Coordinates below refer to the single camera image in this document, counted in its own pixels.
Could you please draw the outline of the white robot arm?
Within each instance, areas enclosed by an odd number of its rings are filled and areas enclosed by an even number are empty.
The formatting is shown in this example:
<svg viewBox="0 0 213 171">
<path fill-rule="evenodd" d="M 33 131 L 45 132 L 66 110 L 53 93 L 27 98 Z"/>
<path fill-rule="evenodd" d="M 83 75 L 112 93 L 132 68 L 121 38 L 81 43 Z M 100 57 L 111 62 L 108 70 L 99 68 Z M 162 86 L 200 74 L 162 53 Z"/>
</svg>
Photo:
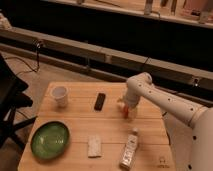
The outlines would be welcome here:
<svg viewBox="0 0 213 171">
<path fill-rule="evenodd" d="M 126 92 L 120 99 L 126 115 L 143 97 L 172 114 L 193 130 L 188 171 L 213 171 L 213 107 L 178 97 L 156 88 L 149 73 L 126 80 Z"/>
</svg>

